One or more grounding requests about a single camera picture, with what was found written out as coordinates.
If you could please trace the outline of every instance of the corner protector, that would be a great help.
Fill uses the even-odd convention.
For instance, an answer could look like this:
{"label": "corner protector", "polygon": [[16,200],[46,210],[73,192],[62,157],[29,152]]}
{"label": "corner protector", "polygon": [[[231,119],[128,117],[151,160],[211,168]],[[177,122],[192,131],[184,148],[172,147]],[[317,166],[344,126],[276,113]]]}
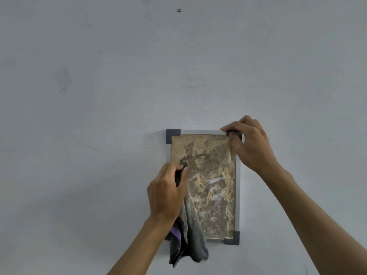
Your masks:
{"label": "corner protector", "polygon": [[232,238],[225,238],[224,244],[227,245],[240,245],[240,231],[234,230],[233,231],[233,239]]}
{"label": "corner protector", "polygon": [[227,135],[227,137],[229,137],[229,133],[230,132],[234,132],[234,133],[236,133],[237,134],[237,136],[241,139],[241,141],[242,141],[242,133],[241,133],[241,131],[238,131],[238,130],[227,130],[226,131],[226,135]]}
{"label": "corner protector", "polygon": [[181,129],[166,129],[166,144],[172,144],[172,136],[180,136]]}

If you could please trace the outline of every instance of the peeling board surface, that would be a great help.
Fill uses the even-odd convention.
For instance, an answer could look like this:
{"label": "peeling board surface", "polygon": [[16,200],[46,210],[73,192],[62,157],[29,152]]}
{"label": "peeling board surface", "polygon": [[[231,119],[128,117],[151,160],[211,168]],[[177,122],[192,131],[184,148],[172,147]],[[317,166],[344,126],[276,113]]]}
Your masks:
{"label": "peeling board surface", "polygon": [[189,162],[188,187],[206,238],[233,238],[236,154],[226,135],[172,137],[171,161]]}

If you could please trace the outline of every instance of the rectangular board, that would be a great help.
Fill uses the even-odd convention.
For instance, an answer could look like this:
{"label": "rectangular board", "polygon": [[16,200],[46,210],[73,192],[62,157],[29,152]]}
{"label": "rectangular board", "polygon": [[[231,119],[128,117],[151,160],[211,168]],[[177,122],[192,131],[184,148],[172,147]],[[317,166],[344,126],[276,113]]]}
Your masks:
{"label": "rectangular board", "polygon": [[240,172],[228,139],[221,131],[176,131],[168,156],[170,161],[189,163],[188,187],[206,239],[238,245],[233,241],[239,241]]}

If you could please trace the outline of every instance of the gray wall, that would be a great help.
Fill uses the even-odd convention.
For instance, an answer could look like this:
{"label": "gray wall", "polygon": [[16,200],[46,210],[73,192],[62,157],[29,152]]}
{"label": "gray wall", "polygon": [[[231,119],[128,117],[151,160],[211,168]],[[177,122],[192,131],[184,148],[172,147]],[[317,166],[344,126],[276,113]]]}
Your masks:
{"label": "gray wall", "polygon": [[[149,214],[163,130],[244,114],[367,246],[366,11],[366,0],[0,0],[0,273],[107,273]],[[172,269],[164,243],[149,274],[317,274],[264,183],[241,176],[240,246],[210,244],[207,262]]]}

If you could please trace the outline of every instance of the person's left hand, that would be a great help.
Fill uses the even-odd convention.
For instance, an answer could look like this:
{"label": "person's left hand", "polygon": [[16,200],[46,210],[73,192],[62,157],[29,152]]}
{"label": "person's left hand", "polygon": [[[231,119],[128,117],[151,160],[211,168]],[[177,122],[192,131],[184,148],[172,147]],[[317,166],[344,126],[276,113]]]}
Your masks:
{"label": "person's left hand", "polygon": [[183,199],[187,195],[187,171],[181,173],[180,184],[176,186],[175,172],[184,166],[177,163],[165,163],[157,177],[149,184],[147,192],[150,205],[150,217],[158,222],[171,224],[175,222]]}

